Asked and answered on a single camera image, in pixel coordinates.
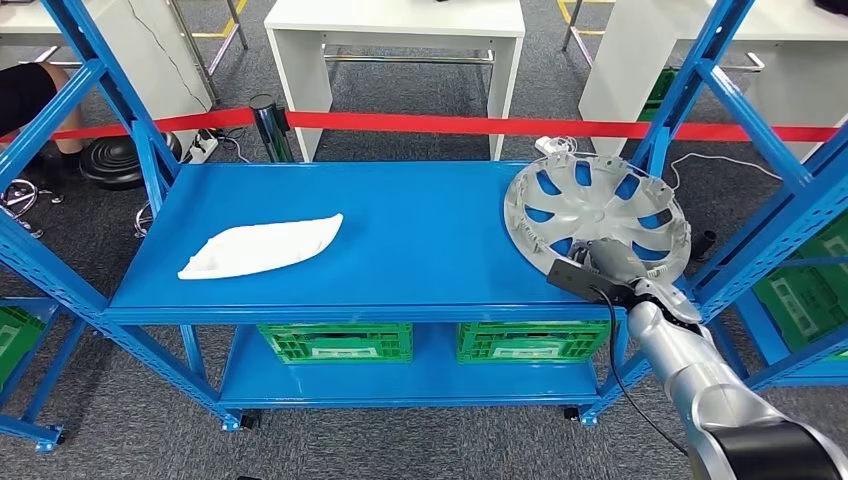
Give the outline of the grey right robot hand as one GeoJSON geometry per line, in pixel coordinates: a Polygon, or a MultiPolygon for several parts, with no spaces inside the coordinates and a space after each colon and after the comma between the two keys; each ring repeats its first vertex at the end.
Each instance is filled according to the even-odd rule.
{"type": "Polygon", "coordinates": [[[610,237],[580,244],[568,258],[584,270],[618,284],[630,284],[648,277],[647,268],[632,248],[610,237]]]}

